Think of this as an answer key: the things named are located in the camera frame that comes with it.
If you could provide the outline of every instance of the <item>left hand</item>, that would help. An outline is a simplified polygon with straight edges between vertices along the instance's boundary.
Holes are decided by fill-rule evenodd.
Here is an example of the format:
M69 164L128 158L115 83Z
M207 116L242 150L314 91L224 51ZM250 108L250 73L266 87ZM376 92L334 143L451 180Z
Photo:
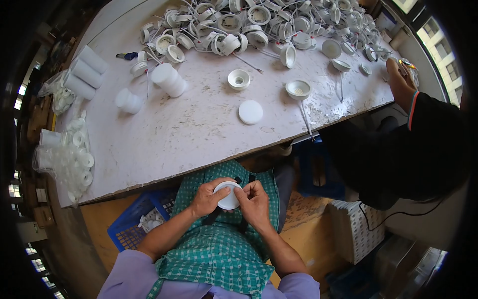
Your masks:
M213 193L214 189L222 182L236 183L236 181L230 177L220 177L199 186L196 196L189 205L189 208L191 208L196 217L201 218L212 213L217 207L217 203L231 193L232 190L229 187L222 188L216 193Z

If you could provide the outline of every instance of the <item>blue plastic crate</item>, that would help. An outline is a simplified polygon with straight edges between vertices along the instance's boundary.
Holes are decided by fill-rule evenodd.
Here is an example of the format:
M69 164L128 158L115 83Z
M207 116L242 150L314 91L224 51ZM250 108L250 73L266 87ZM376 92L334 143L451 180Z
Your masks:
M146 236L143 228L138 227L142 215L157 208L166 221L171 217L174 201L179 188L168 188L144 192L132 203L108 228L108 235L119 252L136 249Z

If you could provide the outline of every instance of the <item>white foam cylinder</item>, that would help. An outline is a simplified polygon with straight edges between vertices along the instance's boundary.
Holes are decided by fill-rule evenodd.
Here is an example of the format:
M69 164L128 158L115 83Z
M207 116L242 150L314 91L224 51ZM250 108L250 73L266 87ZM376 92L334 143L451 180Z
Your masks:
M98 89L101 86L101 83L103 83L103 77L101 74L86 64L86 62L79 57L73 60L70 69L73 75L82 79L96 89Z
M151 81L164 89L172 98L179 97L187 88L187 82L169 63L158 65L151 73Z
M115 104L123 112L136 114L141 109L143 102L140 97L132 94L129 89L123 88L117 94Z
M75 94L91 100L95 96L96 89L85 83L82 79L71 73L71 69L65 75L64 86L71 89Z
M91 48L87 45L85 45L81 49L77 57L82 59L84 62L86 62L86 64L88 64L100 74L106 72L106 69L108 68L108 64L106 63L106 61L101 59L101 57L98 56L95 51L91 50Z

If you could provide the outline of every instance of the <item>plastic bag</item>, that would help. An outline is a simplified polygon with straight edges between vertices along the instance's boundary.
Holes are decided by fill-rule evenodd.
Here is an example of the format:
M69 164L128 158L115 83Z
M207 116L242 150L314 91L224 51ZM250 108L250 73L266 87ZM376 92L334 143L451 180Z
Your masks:
M75 208L93 181L94 158L89 152L85 117L83 110L81 117L66 126L60 143L39 145L33 154L33 169L49 173L64 185Z
M60 115L76 100L74 92L64 87L64 78L68 69L61 71L50 79L46 80L37 93L39 98L53 94L52 109L56 115Z
M408 62L408 63L411 64L411 62L410 62L407 58L403 58L403 57L402 57L402 60L403 60L403 61L406 61L406 62ZM410 75L412 76L412 80L413 80L413 82L415 83L415 86L416 86L416 87L419 87L420 84L419 84L419 82L418 82L418 69L417 69L416 67L415 67L415 68L410 68L410 67L409 67L409 68L408 68L408 71L410 72Z

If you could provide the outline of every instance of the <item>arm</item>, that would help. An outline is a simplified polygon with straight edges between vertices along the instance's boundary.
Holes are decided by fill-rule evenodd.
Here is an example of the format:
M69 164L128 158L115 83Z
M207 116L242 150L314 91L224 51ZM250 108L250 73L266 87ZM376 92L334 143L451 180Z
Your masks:
M408 69L406 79L403 78L398 71L398 64L393 59L387 60L387 72L390 75L390 89L393 94L395 102L404 110L410 111L413 96L417 91L415 84L412 82L412 78Z
M138 251L149 255L153 261L165 255L196 220L212 213L217 203L231 192L226 187L213 194L214 188L226 181L235 182L229 177L221 177L199 186L191 205L151 230L139 244Z
M234 188L234 193L240 203L242 215L267 245L277 275L283 278L291 273L307 273L299 254L273 228L269 220L269 196L261 182L253 181L244 189Z

